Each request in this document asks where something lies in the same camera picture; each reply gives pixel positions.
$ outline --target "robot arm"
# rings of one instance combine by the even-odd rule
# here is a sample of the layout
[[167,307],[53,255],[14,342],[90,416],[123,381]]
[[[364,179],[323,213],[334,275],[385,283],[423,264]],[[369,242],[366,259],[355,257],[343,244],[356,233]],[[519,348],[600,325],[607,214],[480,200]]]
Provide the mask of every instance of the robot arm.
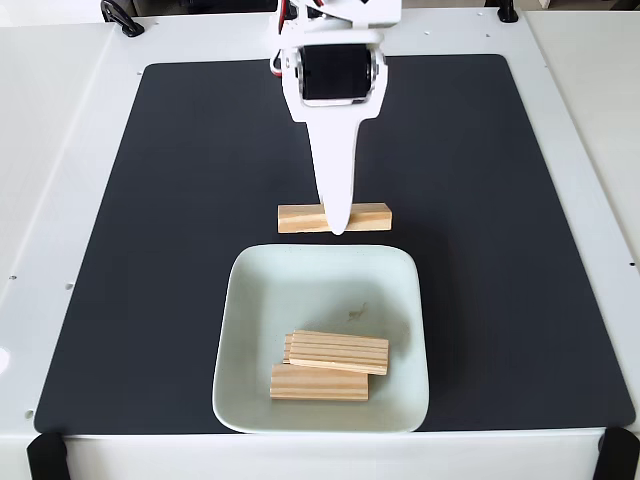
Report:
[[369,27],[397,23],[401,0],[291,0],[297,17],[287,22],[285,2],[272,71],[291,117],[307,124],[318,195],[340,235],[351,214],[358,129],[378,116],[387,88],[384,37]]

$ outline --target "white table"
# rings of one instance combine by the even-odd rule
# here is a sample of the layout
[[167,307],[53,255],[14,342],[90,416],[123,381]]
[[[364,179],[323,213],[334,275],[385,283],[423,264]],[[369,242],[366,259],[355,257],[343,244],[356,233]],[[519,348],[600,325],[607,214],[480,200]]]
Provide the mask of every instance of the white table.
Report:
[[[503,25],[492,10],[408,11],[383,49],[507,58],[638,405],[640,277],[607,197],[637,258],[640,59],[634,45],[640,16],[541,12],[521,18]],[[261,37],[268,18],[261,14],[143,23],[147,33],[137,39],[104,24],[0,30],[0,56],[15,73],[0,77],[0,279],[16,277],[0,283],[0,347],[11,355],[0,374],[0,472],[7,478],[29,478],[24,448],[35,432],[25,412],[37,404],[68,284],[79,271],[140,73],[156,62],[271,53]],[[111,437],[68,445],[73,478],[571,480],[591,478],[600,433]]]

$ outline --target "white ceramic bowl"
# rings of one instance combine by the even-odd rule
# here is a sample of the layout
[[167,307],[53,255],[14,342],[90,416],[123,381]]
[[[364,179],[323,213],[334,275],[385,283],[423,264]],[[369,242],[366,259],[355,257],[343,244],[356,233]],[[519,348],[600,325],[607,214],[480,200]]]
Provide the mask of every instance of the white ceramic bowl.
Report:
[[[271,367],[295,329],[389,340],[387,375],[367,402],[272,400]],[[376,245],[261,245],[231,270],[213,410],[241,432],[406,432],[420,426],[429,381],[413,259]]]

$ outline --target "wooden block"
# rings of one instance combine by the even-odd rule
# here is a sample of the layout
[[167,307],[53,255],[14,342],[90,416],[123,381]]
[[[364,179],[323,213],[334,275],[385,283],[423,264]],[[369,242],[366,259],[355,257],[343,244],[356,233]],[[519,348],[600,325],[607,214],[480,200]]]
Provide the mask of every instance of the wooden block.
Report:
[[[384,203],[354,203],[348,232],[391,230],[391,210]],[[330,232],[322,205],[278,205],[278,233]]]
[[270,393],[277,399],[365,401],[369,399],[369,376],[278,364],[271,370]]
[[296,330],[289,362],[302,367],[386,375],[389,340]]
[[293,341],[293,333],[287,333],[284,337],[284,360],[282,363],[289,363],[289,352],[291,351],[291,342]]

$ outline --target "black bracket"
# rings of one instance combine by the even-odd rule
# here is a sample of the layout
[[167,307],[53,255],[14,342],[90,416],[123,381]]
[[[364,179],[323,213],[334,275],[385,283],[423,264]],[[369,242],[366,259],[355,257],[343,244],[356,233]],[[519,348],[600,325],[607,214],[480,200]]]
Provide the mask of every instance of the black bracket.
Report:
[[102,0],[100,10],[105,22],[116,22],[122,27],[122,33],[127,37],[137,37],[144,33],[144,27],[133,19],[118,5],[115,0]]
[[513,7],[513,0],[486,0],[485,7],[498,7],[498,18],[502,23],[518,21],[518,14]]
[[59,433],[43,433],[27,447],[33,480],[71,480],[67,447]]
[[598,463],[593,480],[633,480],[640,441],[624,428],[607,428],[598,442]]

